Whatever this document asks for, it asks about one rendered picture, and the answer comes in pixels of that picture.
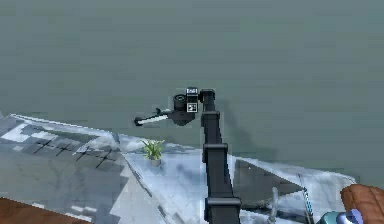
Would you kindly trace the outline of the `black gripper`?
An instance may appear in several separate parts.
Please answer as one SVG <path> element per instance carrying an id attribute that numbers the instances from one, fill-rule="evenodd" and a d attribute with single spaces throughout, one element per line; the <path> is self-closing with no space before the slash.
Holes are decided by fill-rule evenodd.
<path id="1" fill-rule="evenodd" d="M 173 97 L 174 109 L 155 109 L 154 116 L 141 118 L 136 117 L 134 124 L 136 126 L 143 126 L 144 124 L 159 122 L 168 119 L 166 114 L 170 113 L 170 119 L 178 126 L 185 126 L 195 119 L 198 113 L 198 95 L 197 94 L 177 94 Z"/>

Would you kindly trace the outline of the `dark grey sink basin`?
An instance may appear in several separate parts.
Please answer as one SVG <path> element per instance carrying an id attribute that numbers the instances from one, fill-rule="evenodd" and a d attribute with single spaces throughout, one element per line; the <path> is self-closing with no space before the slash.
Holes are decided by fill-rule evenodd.
<path id="1" fill-rule="evenodd" d="M 275 197 L 280 198 L 303 189 L 299 184 L 261 165 L 244 160 L 235 163 L 233 187 L 234 195 L 241 199 L 243 209 L 264 207 Z"/>

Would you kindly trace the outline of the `blue purple rounded object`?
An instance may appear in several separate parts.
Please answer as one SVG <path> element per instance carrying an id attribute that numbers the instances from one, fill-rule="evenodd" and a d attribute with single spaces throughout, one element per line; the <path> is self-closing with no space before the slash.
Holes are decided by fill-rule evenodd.
<path id="1" fill-rule="evenodd" d="M 358 209 L 351 209 L 341 212 L 336 216 L 337 224 L 364 224 L 361 212 Z"/>

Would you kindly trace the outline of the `thin blue striped stick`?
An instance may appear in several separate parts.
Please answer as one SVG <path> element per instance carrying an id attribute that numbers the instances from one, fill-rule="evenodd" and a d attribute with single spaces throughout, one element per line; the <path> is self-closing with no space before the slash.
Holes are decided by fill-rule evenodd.
<path id="1" fill-rule="evenodd" d="M 306 214 L 306 221 L 305 224 L 315 224 L 313 219 L 313 210 L 312 206 L 309 200 L 308 190 L 304 186 L 302 176 L 300 174 L 297 174 L 298 179 L 300 181 L 300 186 L 303 188 L 303 198 L 304 198 L 304 204 L 305 204 L 305 214 Z"/>

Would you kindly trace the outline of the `brown rounded object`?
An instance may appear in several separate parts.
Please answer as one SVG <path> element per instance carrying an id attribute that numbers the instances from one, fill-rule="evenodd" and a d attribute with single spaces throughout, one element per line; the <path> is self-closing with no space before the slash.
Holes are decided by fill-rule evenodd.
<path id="1" fill-rule="evenodd" d="M 384 190 L 376 186 L 351 184 L 340 191 L 346 211 L 360 211 L 364 224 L 384 224 Z"/>

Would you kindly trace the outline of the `grey sink faucet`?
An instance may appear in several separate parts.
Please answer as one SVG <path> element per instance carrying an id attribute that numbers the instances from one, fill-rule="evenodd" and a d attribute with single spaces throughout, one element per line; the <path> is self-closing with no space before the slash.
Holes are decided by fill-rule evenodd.
<path id="1" fill-rule="evenodd" d="M 278 210 L 278 189 L 276 187 L 272 188 L 272 202 L 271 202 L 271 212 L 267 219 L 268 224 L 275 224 L 276 223 L 276 216 L 277 216 L 277 210 Z"/>

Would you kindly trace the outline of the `green houseplant in grey pot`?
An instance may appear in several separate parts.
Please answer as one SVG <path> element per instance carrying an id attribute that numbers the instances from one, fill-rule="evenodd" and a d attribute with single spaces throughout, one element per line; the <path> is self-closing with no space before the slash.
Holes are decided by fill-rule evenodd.
<path id="1" fill-rule="evenodd" d="M 161 156 L 163 150 L 164 140 L 150 140 L 143 141 L 144 151 L 146 152 L 145 157 L 151 162 L 154 167 L 159 167 L 161 164 Z"/>

